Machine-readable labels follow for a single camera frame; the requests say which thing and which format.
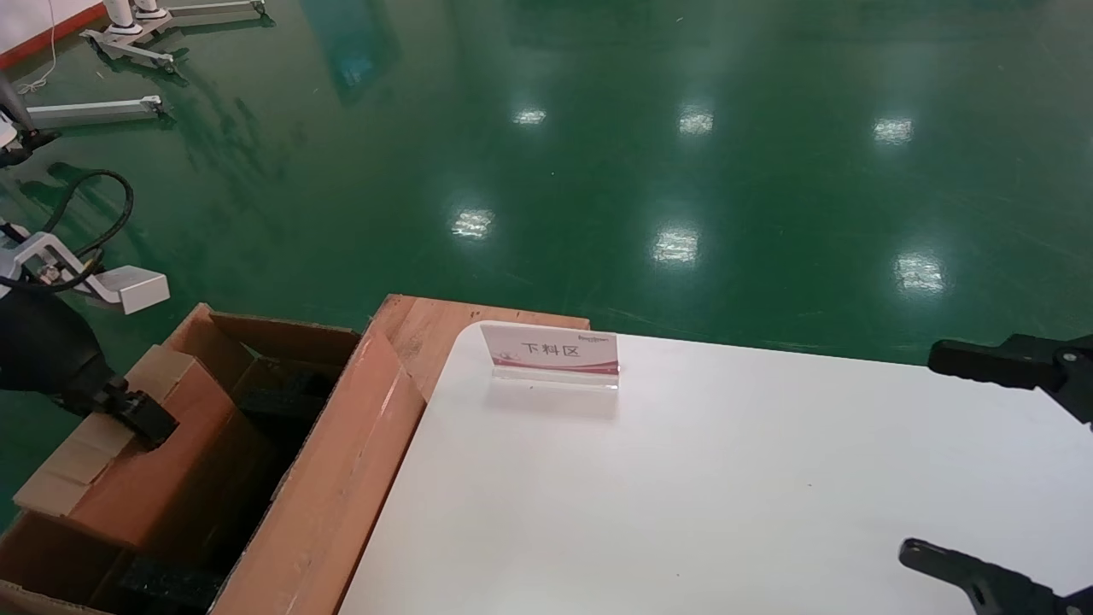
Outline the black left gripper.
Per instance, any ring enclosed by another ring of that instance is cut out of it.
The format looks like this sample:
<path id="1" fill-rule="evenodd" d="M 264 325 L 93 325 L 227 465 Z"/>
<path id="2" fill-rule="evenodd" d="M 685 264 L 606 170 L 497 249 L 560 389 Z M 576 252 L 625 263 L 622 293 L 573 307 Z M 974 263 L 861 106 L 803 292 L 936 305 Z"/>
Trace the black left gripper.
<path id="1" fill-rule="evenodd" d="M 1 369 L 1 389 L 84 402 L 121 423 L 148 450 L 167 442 L 179 425 L 144 390 L 116 377 L 92 327 L 55 293 L 8 289 Z"/>

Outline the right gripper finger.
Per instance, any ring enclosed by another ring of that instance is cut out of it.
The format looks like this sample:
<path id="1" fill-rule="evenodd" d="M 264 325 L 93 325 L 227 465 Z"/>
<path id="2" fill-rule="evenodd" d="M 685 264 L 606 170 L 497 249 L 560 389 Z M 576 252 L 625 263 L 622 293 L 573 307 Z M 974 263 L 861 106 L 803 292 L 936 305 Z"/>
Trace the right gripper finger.
<path id="1" fill-rule="evenodd" d="M 1003 388 L 1041 389 L 1082 425 L 1092 425 L 1092 336 L 1055 340 L 1014 334 L 998 346 L 938 340 L 926 367 Z"/>
<path id="2" fill-rule="evenodd" d="M 898 560 L 906 568 L 954 586 L 969 599 L 976 614 L 1090 614 L 1092 588 L 1069 595 L 1029 576 L 975 558 L 957 549 L 941 548 L 918 539 L 907 539 Z"/>

